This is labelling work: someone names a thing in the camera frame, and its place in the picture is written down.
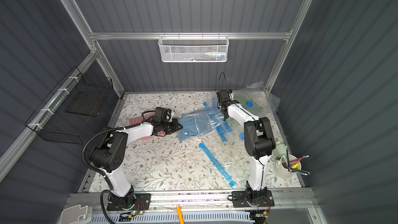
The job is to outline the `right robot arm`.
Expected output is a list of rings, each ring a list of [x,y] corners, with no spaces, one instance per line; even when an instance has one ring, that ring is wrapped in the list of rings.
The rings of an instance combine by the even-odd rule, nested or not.
[[[233,118],[244,130],[244,146],[250,156],[249,177],[246,191],[250,195],[265,196],[267,193],[266,169],[276,141],[267,117],[258,117],[246,110],[233,98],[230,89],[221,90],[217,95],[217,109],[224,120]]]

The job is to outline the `vacuum bag with blue garment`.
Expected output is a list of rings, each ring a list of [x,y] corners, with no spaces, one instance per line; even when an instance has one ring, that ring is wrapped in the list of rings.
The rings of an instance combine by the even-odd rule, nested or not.
[[[240,125],[232,117],[224,120],[223,114],[217,108],[216,97],[205,102],[202,109],[182,115],[178,123],[182,125],[182,129],[178,131],[180,142],[191,137],[204,136],[214,130],[218,132],[221,140],[226,142],[226,133],[232,132],[233,128]]]

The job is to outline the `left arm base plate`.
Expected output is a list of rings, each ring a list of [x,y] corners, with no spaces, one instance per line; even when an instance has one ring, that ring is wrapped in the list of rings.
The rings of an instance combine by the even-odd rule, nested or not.
[[[151,202],[151,194],[127,194],[118,197],[112,193],[108,196],[107,211],[146,211]]]

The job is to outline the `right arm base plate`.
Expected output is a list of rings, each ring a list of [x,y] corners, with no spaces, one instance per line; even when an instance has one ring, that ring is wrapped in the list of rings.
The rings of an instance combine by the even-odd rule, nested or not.
[[[271,208],[275,206],[272,192],[268,189],[253,192],[250,190],[233,191],[232,194],[227,197],[227,199],[233,203],[235,208]]]

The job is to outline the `red white striped tank top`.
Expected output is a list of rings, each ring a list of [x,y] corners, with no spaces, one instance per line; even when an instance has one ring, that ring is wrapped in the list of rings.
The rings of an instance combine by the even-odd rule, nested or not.
[[[153,136],[165,136],[167,127],[155,116],[155,112],[144,113],[143,116],[130,118],[129,138],[133,140],[148,139]]]

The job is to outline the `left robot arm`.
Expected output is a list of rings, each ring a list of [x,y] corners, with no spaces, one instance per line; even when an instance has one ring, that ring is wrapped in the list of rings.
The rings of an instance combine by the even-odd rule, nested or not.
[[[151,136],[166,136],[180,131],[183,126],[173,117],[173,111],[157,107],[142,113],[141,120],[133,125],[108,128],[95,134],[85,144],[81,156],[84,164],[100,174],[110,192],[119,198],[134,193],[126,179],[123,160],[128,142]]]

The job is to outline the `clear blue-zip vacuum bag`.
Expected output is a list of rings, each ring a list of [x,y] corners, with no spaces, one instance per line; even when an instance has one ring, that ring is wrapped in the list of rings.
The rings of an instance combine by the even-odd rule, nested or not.
[[[237,148],[223,144],[209,147],[204,142],[199,148],[230,188],[244,188],[249,175],[249,157]]]

